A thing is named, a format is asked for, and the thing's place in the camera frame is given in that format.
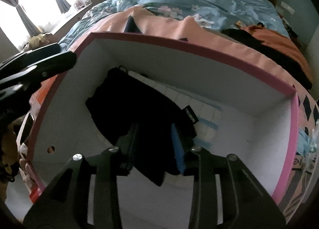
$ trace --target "white flower pattern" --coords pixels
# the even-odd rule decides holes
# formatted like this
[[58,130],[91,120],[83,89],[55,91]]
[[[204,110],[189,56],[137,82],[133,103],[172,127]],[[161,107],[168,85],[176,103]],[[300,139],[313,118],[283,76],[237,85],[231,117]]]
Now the white flower pattern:
[[199,9],[198,5],[192,5],[192,11],[197,11]]
[[119,5],[119,4],[122,4],[124,2],[124,0],[118,0],[116,1],[116,4]]
[[107,6],[106,8],[102,10],[102,13],[105,13],[105,12],[110,13],[111,11],[112,11],[112,8]]
[[92,11],[88,11],[86,14],[84,14],[83,18],[85,19],[87,17],[92,18],[93,17],[93,12]]
[[177,19],[183,19],[182,16],[177,15],[177,12],[172,11],[172,9],[170,7],[168,7],[167,5],[163,5],[161,7],[158,8],[158,11],[164,14],[164,17],[169,17],[169,18],[177,18]]
[[172,11],[181,14],[183,11],[179,8],[172,8]]
[[199,14],[195,14],[195,15],[193,15],[192,16],[193,18],[194,18],[194,20],[200,20],[202,17],[201,17],[201,15],[199,15]]
[[195,20],[195,21],[200,27],[205,27],[205,28],[211,28],[212,25],[214,24],[214,22],[210,22],[206,19],[199,19],[199,20]]

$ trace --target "bed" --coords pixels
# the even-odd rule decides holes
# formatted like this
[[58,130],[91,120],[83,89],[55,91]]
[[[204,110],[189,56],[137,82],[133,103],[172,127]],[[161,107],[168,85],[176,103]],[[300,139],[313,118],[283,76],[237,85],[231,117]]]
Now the bed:
[[262,22],[266,28],[289,37],[274,8],[275,3],[276,0],[106,0],[89,10],[60,44],[68,49],[77,38],[102,18],[138,4],[143,4],[144,8],[157,16],[177,20],[182,20],[186,16],[200,16],[199,24],[210,30],[235,28],[237,21],[242,21],[246,25]]
[[[103,21],[109,18],[110,22],[112,22],[111,16],[115,16],[115,14],[119,15],[119,13],[125,14],[125,10],[131,9],[133,6],[138,6],[139,9],[146,10],[144,12],[149,12],[152,16],[169,17],[167,19],[174,21],[186,22],[189,21],[189,18],[192,18],[198,26],[206,31],[218,34],[215,37],[215,50],[217,50],[220,44],[220,40],[218,40],[220,33],[218,32],[224,29],[236,28],[237,21],[241,21],[246,25],[262,22],[266,28],[275,30],[282,36],[288,37],[281,18],[274,8],[275,4],[276,0],[106,0],[88,11],[82,20],[76,23],[69,33],[60,41],[60,45],[65,49],[72,49],[72,47],[77,48],[79,44],[81,44],[80,41],[85,40],[91,32],[94,32],[94,29],[97,31],[99,25],[99,28],[102,27],[104,24]],[[116,26],[116,23],[112,25],[111,23],[104,30],[100,29],[99,32],[125,31],[120,29],[116,30],[116,28],[113,27]],[[236,49],[239,47],[238,45],[240,45],[240,43],[226,43],[224,47],[222,47],[222,44],[220,44],[218,51],[230,54],[227,48],[234,47]],[[245,52],[241,52],[242,60],[266,70],[268,73],[277,76],[279,79],[296,88],[299,97],[299,127],[306,133],[311,134],[311,130],[315,127],[319,114],[317,110],[318,107],[307,90],[283,68],[273,63],[270,59],[267,59],[265,56],[262,60],[261,57],[251,57],[255,54],[251,49],[247,49],[246,52],[250,53],[248,54],[250,58],[245,58]],[[41,91],[32,99],[35,114],[37,114],[42,103],[47,100],[46,95],[51,87],[56,89],[55,79],[46,81]],[[286,194],[281,201],[278,202],[287,221],[292,217],[302,200],[313,168],[314,166],[309,166],[307,170],[302,170],[302,157],[296,154],[293,169],[286,185]]]

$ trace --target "black cloth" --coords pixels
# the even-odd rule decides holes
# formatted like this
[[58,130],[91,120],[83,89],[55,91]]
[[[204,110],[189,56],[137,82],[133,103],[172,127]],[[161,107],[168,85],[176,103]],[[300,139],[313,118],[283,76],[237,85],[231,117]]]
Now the black cloth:
[[271,47],[262,45],[263,41],[254,38],[245,30],[230,28],[223,30],[222,33],[252,49],[255,49],[276,62],[290,73],[291,76],[294,77],[305,89],[310,90],[312,88],[312,84],[302,71],[301,66],[289,56],[286,56]]
[[126,135],[132,123],[141,127],[134,166],[143,175],[160,186],[165,171],[177,175],[171,138],[171,125],[177,124],[188,136],[196,132],[191,120],[169,98],[113,68],[86,106],[102,135],[115,145]]
[[126,23],[126,26],[125,26],[125,29],[124,29],[124,32],[126,33],[139,33],[141,34],[142,32],[140,31],[140,29],[136,26],[136,23],[133,19],[132,16],[130,16],[128,19],[127,19],[127,23]]

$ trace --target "patterned fabric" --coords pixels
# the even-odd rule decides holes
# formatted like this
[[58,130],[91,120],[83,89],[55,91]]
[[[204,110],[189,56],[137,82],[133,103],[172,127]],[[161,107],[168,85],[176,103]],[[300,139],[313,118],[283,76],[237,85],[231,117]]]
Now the patterned fabric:
[[289,37],[274,6],[267,0],[107,0],[89,10],[61,40],[64,48],[106,16],[121,12],[134,5],[143,7],[157,16],[183,20],[194,16],[202,27],[221,31],[236,28],[235,23],[246,25],[264,23],[265,27]]
[[[129,17],[132,16],[141,33],[151,36],[159,36],[170,39],[183,39],[199,46],[213,49],[242,59],[254,66],[257,66],[279,79],[294,86],[299,97],[299,127],[311,136],[315,127],[315,120],[318,119],[318,106],[308,91],[300,85],[287,71],[274,61],[261,53],[239,43],[232,42],[217,34],[208,32],[200,28],[193,17],[186,17],[183,21],[172,18],[157,17],[151,12],[143,9],[143,6],[131,7],[123,12],[119,12],[101,19],[90,30],[87,30],[70,48],[76,50],[81,46],[84,39],[94,32],[104,33],[106,31],[120,33],[125,30]],[[54,85],[54,79],[42,88],[35,99],[43,99]],[[287,184],[287,191],[281,200],[279,207],[285,215],[287,221],[293,215],[300,204],[301,198],[308,185],[314,165],[309,165],[308,170],[303,171],[302,157],[296,153],[293,168]]]

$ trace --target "windowsill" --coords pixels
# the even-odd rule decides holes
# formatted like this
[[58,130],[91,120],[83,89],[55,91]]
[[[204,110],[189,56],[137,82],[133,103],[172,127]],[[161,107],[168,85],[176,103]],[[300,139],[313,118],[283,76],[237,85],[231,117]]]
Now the windowsill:
[[50,32],[52,34],[57,33],[66,23],[68,23],[71,19],[73,19],[74,17],[76,17],[78,14],[80,14],[83,10],[87,9],[88,7],[90,7],[92,4],[89,4],[83,8],[81,8],[80,10],[76,11],[76,9],[74,9],[74,12],[72,12],[69,16],[67,16],[65,19],[61,20],[57,26]]

